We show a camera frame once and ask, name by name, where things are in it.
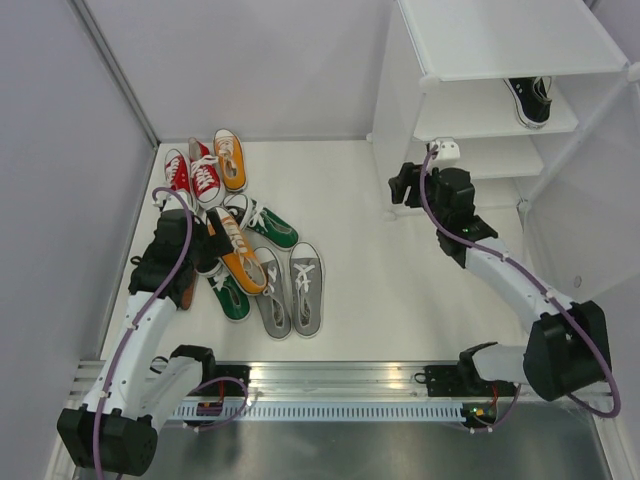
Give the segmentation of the black sneaker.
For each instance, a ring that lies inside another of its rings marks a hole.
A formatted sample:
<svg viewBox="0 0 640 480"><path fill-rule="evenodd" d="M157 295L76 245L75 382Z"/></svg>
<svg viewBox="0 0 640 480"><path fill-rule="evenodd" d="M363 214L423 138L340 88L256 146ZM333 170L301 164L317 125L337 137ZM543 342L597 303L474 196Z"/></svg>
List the black sneaker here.
<svg viewBox="0 0 640 480"><path fill-rule="evenodd" d="M138 292L153 293L166 279L168 271L139 270L131 275L129 293ZM191 269L179 270L169 283L162 289L158 297L170 298L180 310L188 310L191 307L197 274Z"/></svg>
<svg viewBox="0 0 640 480"><path fill-rule="evenodd" d="M549 93L553 78L506 78L503 82L513 97L519 123L530 130L542 129L550 118L552 99Z"/></svg>

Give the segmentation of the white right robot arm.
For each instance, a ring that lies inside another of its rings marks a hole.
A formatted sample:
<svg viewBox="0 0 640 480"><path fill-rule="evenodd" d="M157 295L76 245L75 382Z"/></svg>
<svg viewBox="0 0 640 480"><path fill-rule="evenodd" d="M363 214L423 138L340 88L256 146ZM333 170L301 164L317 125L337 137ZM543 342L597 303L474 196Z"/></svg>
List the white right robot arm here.
<svg viewBox="0 0 640 480"><path fill-rule="evenodd" d="M544 283L515 260L498 232L476 212L469 172L406 162L388 185L393 204L422 208L443 253L487 284L528 334L523 346L486 342L462 351L459 388L478 395L492 382L524 384L546 401L610 382L612 364L604 311Z"/></svg>

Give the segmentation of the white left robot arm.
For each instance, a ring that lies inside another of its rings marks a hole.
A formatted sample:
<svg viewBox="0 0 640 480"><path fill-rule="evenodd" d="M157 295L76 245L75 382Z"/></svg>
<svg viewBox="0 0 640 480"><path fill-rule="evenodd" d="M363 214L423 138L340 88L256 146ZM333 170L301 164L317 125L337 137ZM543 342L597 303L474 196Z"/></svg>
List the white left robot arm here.
<svg viewBox="0 0 640 480"><path fill-rule="evenodd" d="M152 242L131 275L125 319L112 353L81 405L62 410L57 430L74 464L96 472L141 476L166 421L191 392L218 384L211 348L180 345L161 374L147 375L165 330L191 305L206 254L204 222L183 210L161 213Z"/></svg>

